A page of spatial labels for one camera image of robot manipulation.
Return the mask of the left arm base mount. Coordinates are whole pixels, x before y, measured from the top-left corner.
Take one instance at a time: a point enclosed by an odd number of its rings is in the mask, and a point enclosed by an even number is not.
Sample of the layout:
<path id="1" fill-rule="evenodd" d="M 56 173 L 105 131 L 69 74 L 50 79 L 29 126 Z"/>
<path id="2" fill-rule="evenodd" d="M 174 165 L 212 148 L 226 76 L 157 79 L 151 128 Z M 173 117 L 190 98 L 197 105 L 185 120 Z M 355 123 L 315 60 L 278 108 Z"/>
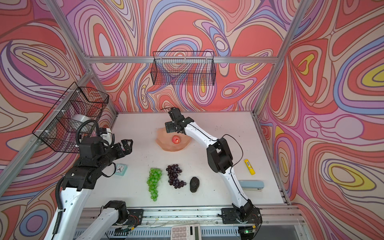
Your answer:
<path id="1" fill-rule="evenodd" d="M 142 224 L 143 215 L 143 209 L 128 209 L 127 213 L 123 215 L 123 218 L 121 220 L 118 219 L 118 221 L 112 224 L 112 226 L 120 228 L 122 228 L 123 226 L 136 228 L 137 226 L 140 226 Z"/>

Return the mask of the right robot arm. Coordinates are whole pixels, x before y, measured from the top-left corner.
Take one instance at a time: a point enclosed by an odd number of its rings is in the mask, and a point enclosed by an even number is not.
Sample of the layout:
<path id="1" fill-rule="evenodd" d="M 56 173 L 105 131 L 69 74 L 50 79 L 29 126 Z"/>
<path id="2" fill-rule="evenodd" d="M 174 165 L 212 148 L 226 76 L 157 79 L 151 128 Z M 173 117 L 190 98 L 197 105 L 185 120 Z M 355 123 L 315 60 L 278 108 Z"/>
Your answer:
<path id="1" fill-rule="evenodd" d="M 240 221 L 252 214 L 254 205 L 241 188 L 240 182 L 233 171 L 233 155 L 224 137 L 216 138 L 203 130 L 192 118 L 184 117 L 180 109 L 169 108 L 170 122 L 166 122 L 167 133 L 180 133 L 206 148 L 208 165 L 219 174 L 226 184 L 232 199 L 232 205 Z"/>

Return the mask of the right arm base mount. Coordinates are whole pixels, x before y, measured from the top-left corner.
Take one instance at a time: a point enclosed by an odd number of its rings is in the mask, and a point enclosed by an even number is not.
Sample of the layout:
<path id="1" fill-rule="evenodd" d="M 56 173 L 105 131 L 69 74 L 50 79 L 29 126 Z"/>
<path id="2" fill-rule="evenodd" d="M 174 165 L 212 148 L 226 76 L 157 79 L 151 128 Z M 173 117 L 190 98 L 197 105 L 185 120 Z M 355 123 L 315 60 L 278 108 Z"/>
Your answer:
<path id="1" fill-rule="evenodd" d="M 262 215 L 259 208 L 252 207 L 247 213 L 241 213 L 235 208 L 222 208 L 218 216 L 222 219 L 223 224 L 252 224 L 260 225 L 263 223 Z"/>

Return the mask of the dark fake avocado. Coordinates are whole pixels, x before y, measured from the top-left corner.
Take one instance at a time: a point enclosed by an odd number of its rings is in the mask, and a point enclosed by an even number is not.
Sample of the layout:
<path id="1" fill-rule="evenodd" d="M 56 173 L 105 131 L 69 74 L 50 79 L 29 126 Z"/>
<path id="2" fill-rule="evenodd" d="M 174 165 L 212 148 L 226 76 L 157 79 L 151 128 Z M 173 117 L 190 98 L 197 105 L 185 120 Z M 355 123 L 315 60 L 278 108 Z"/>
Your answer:
<path id="1" fill-rule="evenodd" d="M 190 192 L 196 193 L 200 186 L 200 180 L 197 177 L 192 177 L 190 180 Z"/>

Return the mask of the purple fake grape bunch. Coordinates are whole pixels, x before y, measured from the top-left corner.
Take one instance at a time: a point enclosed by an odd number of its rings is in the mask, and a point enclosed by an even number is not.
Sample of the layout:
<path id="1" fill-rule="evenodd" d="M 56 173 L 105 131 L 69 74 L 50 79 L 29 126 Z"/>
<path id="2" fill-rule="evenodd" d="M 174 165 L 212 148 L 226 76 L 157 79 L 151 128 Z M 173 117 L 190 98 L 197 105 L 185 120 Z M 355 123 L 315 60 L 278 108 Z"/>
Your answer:
<path id="1" fill-rule="evenodd" d="M 175 189 L 181 189 L 187 185 L 186 181 L 180 180 L 179 176 L 183 172 L 178 164 L 168 165 L 166 168 L 168 175 L 168 183 Z"/>

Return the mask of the green fake grape bunch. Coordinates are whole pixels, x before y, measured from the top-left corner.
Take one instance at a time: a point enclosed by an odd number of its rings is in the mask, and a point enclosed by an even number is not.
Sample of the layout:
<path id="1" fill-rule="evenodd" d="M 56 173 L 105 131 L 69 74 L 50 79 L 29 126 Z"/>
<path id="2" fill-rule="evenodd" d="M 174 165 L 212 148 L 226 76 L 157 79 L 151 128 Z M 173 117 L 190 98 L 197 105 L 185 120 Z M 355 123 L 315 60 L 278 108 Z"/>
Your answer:
<path id="1" fill-rule="evenodd" d="M 149 171 L 149 176 L 147 178 L 148 190 L 150 193 L 151 199 L 156 202 L 158 200 L 159 192 L 158 186 L 162 178 L 162 170 L 158 168 L 151 168 Z"/>

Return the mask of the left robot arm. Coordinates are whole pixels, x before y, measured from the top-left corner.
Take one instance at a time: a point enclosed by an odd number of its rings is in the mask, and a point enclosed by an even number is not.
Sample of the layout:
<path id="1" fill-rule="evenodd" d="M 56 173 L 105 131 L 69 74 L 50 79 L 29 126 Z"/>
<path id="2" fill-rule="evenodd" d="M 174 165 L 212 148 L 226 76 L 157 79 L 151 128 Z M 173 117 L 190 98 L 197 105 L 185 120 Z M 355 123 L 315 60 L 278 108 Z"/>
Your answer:
<path id="1" fill-rule="evenodd" d="M 45 236 L 46 240 L 71 240 L 75 235 L 81 214 L 103 170 L 114 161 L 133 151 L 133 140 L 116 143 L 102 137 L 107 130 L 100 129 L 95 120 L 82 122 L 77 128 L 75 141 L 79 158 L 57 182 L 55 199 L 57 210 Z"/>

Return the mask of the red fake apple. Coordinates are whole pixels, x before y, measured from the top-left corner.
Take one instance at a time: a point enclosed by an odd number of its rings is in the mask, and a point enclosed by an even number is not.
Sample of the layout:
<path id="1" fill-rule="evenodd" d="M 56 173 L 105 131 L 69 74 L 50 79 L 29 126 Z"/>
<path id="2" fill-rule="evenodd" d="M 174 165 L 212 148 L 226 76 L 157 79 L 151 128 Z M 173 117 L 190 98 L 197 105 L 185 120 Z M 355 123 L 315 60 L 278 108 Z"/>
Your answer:
<path id="1" fill-rule="evenodd" d="M 179 136 L 173 136 L 172 137 L 172 142 L 173 142 L 173 144 L 178 145 L 178 144 L 180 144 L 181 139 L 180 139 Z"/>

